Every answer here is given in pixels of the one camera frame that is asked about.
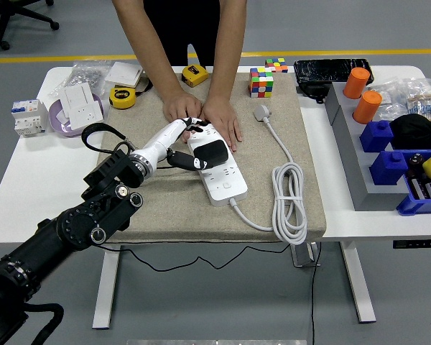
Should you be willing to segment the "person's left hand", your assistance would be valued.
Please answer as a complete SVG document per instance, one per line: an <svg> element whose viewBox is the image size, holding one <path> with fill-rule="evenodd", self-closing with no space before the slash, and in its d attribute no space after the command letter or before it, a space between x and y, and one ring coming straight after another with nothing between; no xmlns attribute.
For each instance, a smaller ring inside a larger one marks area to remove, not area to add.
<svg viewBox="0 0 431 345"><path fill-rule="evenodd" d="M203 104L200 118L213 125L225 140L230 151L237 151L238 143L243 140L242 131L237 113L227 98L209 96Z"/></svg>

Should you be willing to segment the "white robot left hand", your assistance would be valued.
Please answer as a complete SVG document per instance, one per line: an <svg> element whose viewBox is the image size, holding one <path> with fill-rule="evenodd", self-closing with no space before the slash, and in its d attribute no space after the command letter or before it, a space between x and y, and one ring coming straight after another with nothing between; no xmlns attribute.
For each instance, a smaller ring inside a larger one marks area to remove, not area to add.
<svg viewBox="0 0 431 345"><path fill-rule="evenodd" d="M172 167L183 170L198 171L215 167L208 161L193 157L183 152L173 152L170 147L185 131L202 132L201 126L208 123L197 118L188 117L176 119L161 131L156 133L142 149L134 150L129 158L142 172L145 178L150 178L157 170L157 163L166 159Z"/></svg>

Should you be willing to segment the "person's right hand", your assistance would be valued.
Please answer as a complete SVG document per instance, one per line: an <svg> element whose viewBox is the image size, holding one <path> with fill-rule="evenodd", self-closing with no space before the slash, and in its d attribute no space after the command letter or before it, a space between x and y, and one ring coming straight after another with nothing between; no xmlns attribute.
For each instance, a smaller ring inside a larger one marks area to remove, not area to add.
<svg viewBox="0 0 431 345"><path fill-rule="evenodd" d="M168 122L187 117L198 118L202 104L199 99L184 91L173 91L162 97L163 114Z"/></svg>

